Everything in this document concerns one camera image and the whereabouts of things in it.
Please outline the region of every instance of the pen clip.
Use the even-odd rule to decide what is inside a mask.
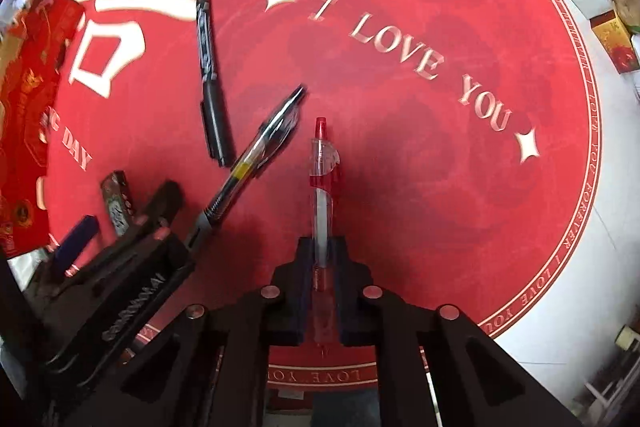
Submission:
[[[299,113],[299,108],[296,106],[289,114],[284,116],[278,126],[273,129],[266,140],[264,158],[260,160],[255,168],[255,177],[260,176],[267,164],[278,155],[279,151],[283,150],[283,145],[289,140],[292,131],[298,124]]]

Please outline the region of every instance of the red packaging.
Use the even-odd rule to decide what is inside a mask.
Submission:
[[[73,0],[31,0],[0,48],[0,247],[8,258],[49,243],[43,114],[60,57],[84,13]]]

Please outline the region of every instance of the red tabletop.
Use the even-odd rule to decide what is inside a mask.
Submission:
[[[194,0],[82,2],[50,140],[53,234],[95,214],[111,241],[98,184],[123,169],[140,205],[164,179],[180,183],[184,235],[228,173],[204,143]],[[292,259],[311,227],[317,116],[342,161],[336,231],[376,283],[416,305],[455,303],[491,335],[540,299],[577,244],[600,165],[598,95],[561,0],[212,3],[238,150],[300,82],[309,95],[292,143],[154,327],[193,302],[233,302]],[[362,385],[376,378],[373,361],[370,349],[273,349],[269,375]]]

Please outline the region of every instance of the black marker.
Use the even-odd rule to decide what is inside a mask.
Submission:
[[[196,0],[196,24],[198,29],[198,53],[202,74],[202,123],[209,156],[218,160],[221,167],[230,167],[236,159],[225,99],[216,71],[216,49],[213,43],[211,0]]]

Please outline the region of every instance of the white floor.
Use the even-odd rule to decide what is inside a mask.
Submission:
[[[600,93],[600,182],[566,269],[498,343],[569,405],[613,352],[619,330],[640,305],[640,105],[634,74],[616,72],[588,20],[564,1],[584,38]]]

